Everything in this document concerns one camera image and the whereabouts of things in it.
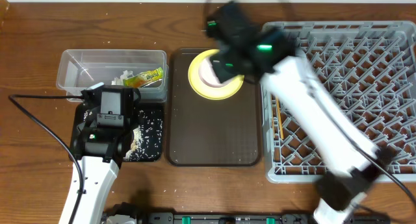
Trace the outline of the pink bowl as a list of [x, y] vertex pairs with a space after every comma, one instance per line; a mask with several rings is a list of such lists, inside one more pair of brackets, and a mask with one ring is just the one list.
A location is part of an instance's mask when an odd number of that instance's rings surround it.
[[212, 88], [220, 88], [223, 87], [231, 82], [231, 80], [227, 80], [225, 82], [220, 82], [218, 77], [215, 75], [213, 66], [209, 61], [209, 58], [204, 58], [199, 65], [198, 68], [198, 75], [200, 80]]

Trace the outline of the green snack wrapper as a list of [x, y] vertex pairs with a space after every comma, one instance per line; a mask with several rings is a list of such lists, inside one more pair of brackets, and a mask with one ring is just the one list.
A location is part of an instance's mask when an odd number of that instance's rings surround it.
[[123, 80], [123, 85], [131, 88], [141, 88], [153, 84], [163, 78], [163, 69], [161, 67], [144, 71], [138, 75], [128, 77]]

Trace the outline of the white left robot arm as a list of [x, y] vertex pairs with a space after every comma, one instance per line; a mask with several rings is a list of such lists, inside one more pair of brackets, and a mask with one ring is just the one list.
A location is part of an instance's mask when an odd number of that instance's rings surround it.
[[74, 155], [68, 196], [59, 223], [99, 223], [110, 188], [130, 150], [140, 118], [117, 116], [122, 126], [102, 125], [104, 114], [75, 118], [70, 150]]

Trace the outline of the white tissue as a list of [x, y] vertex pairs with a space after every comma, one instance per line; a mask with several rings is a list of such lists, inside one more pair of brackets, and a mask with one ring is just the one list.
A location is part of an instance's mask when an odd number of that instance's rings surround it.
[[125, 81], [131, 77], [133, 77], [133, 72], [125, 70], [119, 77], [115, 77], [114, 80], [111, 81], [111, 84], [124, 86]]

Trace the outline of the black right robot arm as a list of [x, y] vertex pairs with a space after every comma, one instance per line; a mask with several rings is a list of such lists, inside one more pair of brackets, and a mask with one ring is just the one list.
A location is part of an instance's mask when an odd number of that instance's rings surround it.
[[386, 171], [387, 149], [373, 144], [342, 113], [306, 56], [278, 29], [207, 29], [220, 51], [211, 57], [220, 82], [251, 75], [275, 95], [309, 136], [328, 172], [316, 181], [316, 223], [344, 223]]

